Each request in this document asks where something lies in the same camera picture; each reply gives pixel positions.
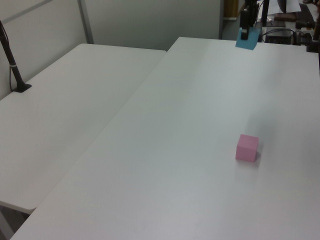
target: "pink foam block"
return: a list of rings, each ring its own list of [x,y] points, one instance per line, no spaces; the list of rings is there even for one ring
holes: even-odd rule
[[[259,138],[241,134],[236,146],[235,159],[254,163],[259,144]]]

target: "white tabletop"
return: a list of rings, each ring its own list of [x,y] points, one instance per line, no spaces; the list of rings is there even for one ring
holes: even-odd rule
[[[12,239],[320,239],[318,55],[235,44],[179,38]]]
[[[165,51],[82,44],[0,101],[0,205],[31,213]]]

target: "white wall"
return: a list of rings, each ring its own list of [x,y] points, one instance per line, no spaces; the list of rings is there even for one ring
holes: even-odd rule
[[[75,46],[87,42],[76,0],[50,1],[3,26],[25,82]],[[9,93],[9,63],[0,46],[0,99]]]
[[[95,44],[167,51],[178,37],[219,37],[220,0],[82,2]]]

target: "cable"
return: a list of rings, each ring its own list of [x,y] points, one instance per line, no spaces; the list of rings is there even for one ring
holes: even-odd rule
[[[300,31],[300,30],[295,31],[295,33],[296,33],[296,34],[297,34],[297,33],[301,33],[301,34],[302,34],[302,36],[304,36],[304,35],[305,35],[305,33],[304,33],[303,31]]]
[[[2,30],[4,32],[4,35],[5,35],[5,38],[6,38],[7,42],[8,42],[8,44],[9,44],[9,38],[8,38],[8,35],[7,35],[7,32],[6,32],[5,28],[4,28],[4,26],[2,25],[1,28],[2,28]]]
[[[284,29],[273,29],[273,30],[267,31],[266,33],[262,34],[262,37],[268,34],[273,34],[273,33],[282,32],[282,31],[291,31],[293,32],[293,34],[296,34],[296,32],[293,31],[292,29],[284,28]]]
[[[11,66],[9,66],[9,85],[10,85],[11,92],[13,92],[12,86],[11,86]]]
[[[259,6],[259,8],[258,8],[258,12],[257,12],[257,14],[256,14],[256,20],[255,20],[256,22],[258,21],[260,8],[261,8],[262,4],[264,4],[264,2],[265,2],[265,0],[262,1],[262,3],[260,4],[260,6]]]

